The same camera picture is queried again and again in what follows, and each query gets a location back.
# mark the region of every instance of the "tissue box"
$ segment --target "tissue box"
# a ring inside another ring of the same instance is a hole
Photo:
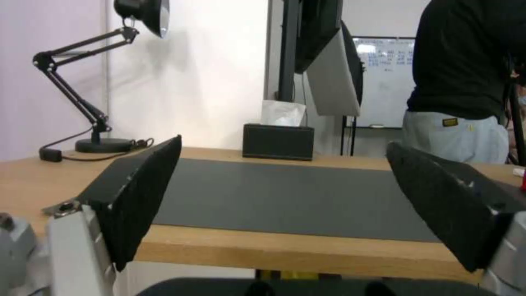
[[[245,124],[243,157],[311,161],[314,129],[311,127]]]

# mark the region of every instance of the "lamp arm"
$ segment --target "lamp arm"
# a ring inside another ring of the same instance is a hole
[[[89,120],[93,126],[94,133],[98,134],[100,132],[109,132],[111,127],[106,124],[108,116],[106,116],[104,112],[96,108],[94,105],[91,105],[77,92],[75,92],[75,90],[57,73],[57,69],[59,66],[66,65],[86,57],[94,56],[99,53],[110,51],[114,48],[118,48],[127,44],[131,44],[138,34],[139,31],[135,28],[124,26],[114,30],[113,32],[77,42],[72,45],[64,46],[56,50],[37,53],[33,57],[33,65],[42,71],[44,75],[46,75],[46,77],[51,80],[51,82],[53,82],[53,84],[55,84],[55,86],[70,100],[70,102],[75,105],[75,107],[84,115],[84,117]],[[67,54],[69,51],[75,50],[79,47],[106,40],[118,35],[121,35],[124,40],[92,51],[85,51],[74,55]],[[67,54],[69,58],[60,60],[58,62],[55,61],[54,58],[65,54]]]

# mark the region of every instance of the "black shirt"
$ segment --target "black shirt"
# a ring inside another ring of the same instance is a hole
[[[508,52],[526,57],[526,0],[431,0],[414,47],[409,111],[499,117]]]

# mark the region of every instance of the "light stand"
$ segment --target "light stand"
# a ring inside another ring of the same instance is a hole
[[[138,34],[139,31],[135,28],[124,26],[113,32],[93,37],[91,39],[68,45],[53,51],[40,52],[33,57],[33,65],[42,71],[42,73],[44,73],[44,75],[46,75],[47,78],[53,82],[53,84],[55,84],[55,86],[69,99],[71,103],[73,103],[73,105],[75,105],[75,107],[84,115],[84,117],[88,119],[93,127],[91,139],[77,141],[75,144],[76,151],[86,153],[128,152],[132,149],[132,142],[130,140],[124,139],[101,139],[100,133],[109,132],[112,130],[112,128],[107,124],[108,116],[97,107],[91,105],[85,99],[81,98],[81,96],[75,92],[75,90],[73,90],[73,88],[57,73],[58,67],[112,50],[114,48],[131,44]],[[86,51],[79,54],[68,53],[79,47],[106,40],[118,35],[121,35],[124,40],[93,51]],[[63,56],[69,57],[58,62],[54,60],[55,58]]]

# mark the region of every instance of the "pink wall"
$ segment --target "pink wall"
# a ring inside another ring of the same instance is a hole
[[[32,58],[105,32],[106,7],[104,0],[0,1],[0,161],[37,155],[41,145],[89,127]],[[105,111],[105,68],[101,55],[63,66],[59,73]]]

